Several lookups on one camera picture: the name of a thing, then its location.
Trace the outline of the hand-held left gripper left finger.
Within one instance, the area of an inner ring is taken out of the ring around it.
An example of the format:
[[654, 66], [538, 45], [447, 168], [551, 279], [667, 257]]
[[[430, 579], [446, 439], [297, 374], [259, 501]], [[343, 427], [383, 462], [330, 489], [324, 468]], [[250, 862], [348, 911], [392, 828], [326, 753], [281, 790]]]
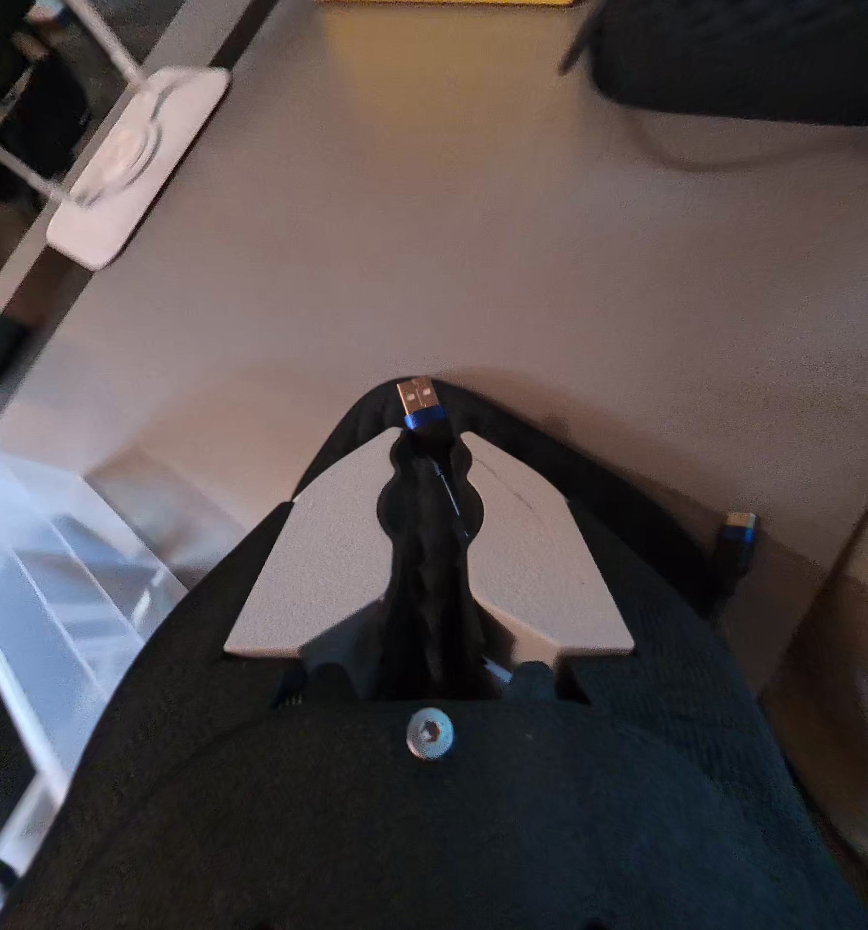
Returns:
[[238, 657], [304, 657], [388, 589], [393, 545], [378, 504], [403, 429], [384, 430], [316, 477], [287, 520], [225, 642]]

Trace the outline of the black padded wrist rest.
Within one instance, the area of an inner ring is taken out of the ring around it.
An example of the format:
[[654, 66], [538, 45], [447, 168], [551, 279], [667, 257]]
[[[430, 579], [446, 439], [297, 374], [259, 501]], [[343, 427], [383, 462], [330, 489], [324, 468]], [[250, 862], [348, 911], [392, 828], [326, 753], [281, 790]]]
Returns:
[[459, 487], [459, 437], [473, 433], [530, 467], [562, 493], [580, 540], [589, 543], [630, 630], [662, 623], [683, 603], [715, 628], [724, 588], [706, 554], [639, 489], [474, 392], [444, 381], [433, 389], [445, 413], [396, 443], [392, 490], [382, 492], [383, 528], [394, 534], [394, 593], [386, 634], [393, 642], [446, 648], [484, 634], [461, 564], [463, 532], [483, 506]]
[[868, 126], [868, 1], [607, 1], [558, 69], [675, 114]]

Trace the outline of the yellow plastic storage bin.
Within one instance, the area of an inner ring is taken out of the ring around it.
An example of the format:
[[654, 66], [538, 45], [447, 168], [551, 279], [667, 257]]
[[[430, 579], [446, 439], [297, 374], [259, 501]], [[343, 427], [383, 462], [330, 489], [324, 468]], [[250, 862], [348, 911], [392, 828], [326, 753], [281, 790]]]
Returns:
[[497, 7], [548, 7], [571, 8], [583, 1], [334, 1], [335, 4], [383, 6], [497, 6]]

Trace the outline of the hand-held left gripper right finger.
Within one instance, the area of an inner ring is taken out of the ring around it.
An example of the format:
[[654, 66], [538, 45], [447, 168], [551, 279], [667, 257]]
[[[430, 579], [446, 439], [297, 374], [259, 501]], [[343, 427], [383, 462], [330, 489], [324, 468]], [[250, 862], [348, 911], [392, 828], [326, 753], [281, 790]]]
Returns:
[[635, 641], [573, 517], [547, 479], [472, 432], [467, 481], [483, 518], [466, 550], [468, 587], [493, 663], [626, 656]]

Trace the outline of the clear plastic storage bin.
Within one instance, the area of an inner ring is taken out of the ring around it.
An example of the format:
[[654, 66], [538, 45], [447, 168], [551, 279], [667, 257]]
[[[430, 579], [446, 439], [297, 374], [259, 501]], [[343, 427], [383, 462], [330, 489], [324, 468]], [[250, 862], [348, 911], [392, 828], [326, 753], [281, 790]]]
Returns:
[[0, 905], [127, 670], [237, 540], [197, 527], [140, 536], [78, 474], [0, 450], [0, 698], [33, 768], [0, 827]]

